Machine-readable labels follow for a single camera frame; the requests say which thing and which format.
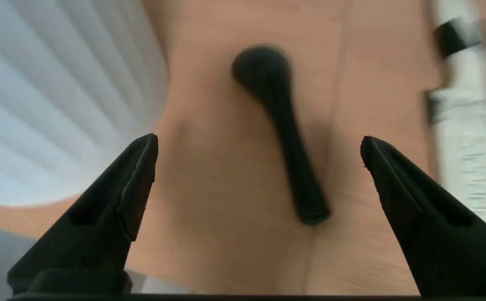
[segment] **floor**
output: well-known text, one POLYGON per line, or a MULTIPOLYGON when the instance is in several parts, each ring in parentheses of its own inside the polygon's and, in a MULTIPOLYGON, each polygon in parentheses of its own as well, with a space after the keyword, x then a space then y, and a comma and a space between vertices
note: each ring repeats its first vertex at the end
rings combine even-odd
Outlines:
MULTIPOLYGON (((170 95, 129 267, 208 293, 417 294, 359 147, 374 135, 435 174, 422 91, 443 72, 426 1, 144 4, 170 95), (274 130, 230 76, 256 43, 280 46, 294 66, 297 119, 333 209, 317 227, 296 219, 274 130)), ((39 237, 72 201, 7 210, 2 227, 39 237)))

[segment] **wooden surface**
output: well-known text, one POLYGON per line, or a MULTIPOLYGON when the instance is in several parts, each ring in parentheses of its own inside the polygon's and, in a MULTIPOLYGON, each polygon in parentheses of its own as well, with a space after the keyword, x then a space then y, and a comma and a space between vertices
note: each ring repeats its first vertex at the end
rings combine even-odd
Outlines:
MULTIPOLYGON (((359 146, 375 135, 430 171, 421 92, 442 76, 424 3, 145 0, 171 83, 129 266, 209 293, 416 294, 359 146), (297 221, 274 130, 230 76, 256 43, 292 59, 297 118, 333 208, 317 227, 297 221)), ((0 208, 0 227, 39 237, 73 200, 0 208)))

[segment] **white cylinder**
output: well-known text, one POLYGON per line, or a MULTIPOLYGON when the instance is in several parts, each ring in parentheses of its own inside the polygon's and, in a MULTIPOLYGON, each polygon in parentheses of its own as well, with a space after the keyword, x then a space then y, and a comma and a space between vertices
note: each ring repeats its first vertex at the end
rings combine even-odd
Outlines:
POLYGON ((0 0, 0 205, 81 193, 153 130, 166 64, 138 0, 0 0))

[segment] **white bottle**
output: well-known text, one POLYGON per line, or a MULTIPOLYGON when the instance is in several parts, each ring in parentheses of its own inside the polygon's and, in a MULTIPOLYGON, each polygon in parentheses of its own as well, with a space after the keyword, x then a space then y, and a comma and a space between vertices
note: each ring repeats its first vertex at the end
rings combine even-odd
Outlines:
POLYGON ((81 193, 152 132, 166 63, 138 0, 0 0, 0 205, 81 193))

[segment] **black band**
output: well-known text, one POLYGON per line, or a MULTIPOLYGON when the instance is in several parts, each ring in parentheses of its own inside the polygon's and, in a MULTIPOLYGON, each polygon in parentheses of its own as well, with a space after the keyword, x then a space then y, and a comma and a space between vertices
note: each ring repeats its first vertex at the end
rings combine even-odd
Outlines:
POLYGON ((482 43, 480 40, 465 41, 458 34, 457 26, 457 19, 453 19, 436 28, 435 34, 437 46, 444 59, 452 54, 457 53, 458 51, 462 51, 482 43))

